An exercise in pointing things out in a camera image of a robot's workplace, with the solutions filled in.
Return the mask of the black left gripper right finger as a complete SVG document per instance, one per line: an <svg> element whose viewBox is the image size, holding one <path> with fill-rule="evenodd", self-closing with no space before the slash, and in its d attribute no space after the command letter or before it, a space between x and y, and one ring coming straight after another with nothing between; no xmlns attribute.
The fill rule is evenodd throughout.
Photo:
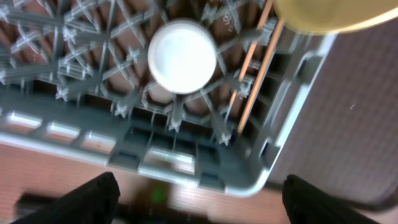
<svg viewBox="0 0 398 224"><path fill-rule="evenodd" d="M282 201L291 224L377 224L296 175L284 180Z"/></svg>

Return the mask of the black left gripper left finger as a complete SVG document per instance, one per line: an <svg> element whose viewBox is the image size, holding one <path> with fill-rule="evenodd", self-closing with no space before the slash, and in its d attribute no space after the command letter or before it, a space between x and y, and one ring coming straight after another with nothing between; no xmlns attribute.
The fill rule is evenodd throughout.
<svg viewBox="0 0 398 224"><path fill-rule="evenodd" d="M114 174L104 172L12 224L111 224L120 195Z"/></svg>

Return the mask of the white cup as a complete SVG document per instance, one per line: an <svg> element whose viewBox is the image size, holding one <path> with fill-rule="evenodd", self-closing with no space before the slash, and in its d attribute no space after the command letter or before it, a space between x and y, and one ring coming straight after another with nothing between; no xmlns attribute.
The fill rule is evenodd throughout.
<svg viewBox="0 0 398 224"><path fill-rule="evenodd" d="M195 21L172 20L152 37L147 61L160 86L176 94L193 93L204 87L216 70L215 41Z"/></svg>

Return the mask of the yellow round plate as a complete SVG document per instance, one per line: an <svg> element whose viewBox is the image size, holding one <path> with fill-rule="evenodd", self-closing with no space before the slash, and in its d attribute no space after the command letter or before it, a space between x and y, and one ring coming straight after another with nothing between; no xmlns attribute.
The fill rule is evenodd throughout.
<svg viewBox="0 0 398 224"><path fill-rule="evenodd" d="M303 34L356 32L397 18L397 0L275 0L285 26Z"/></svg>

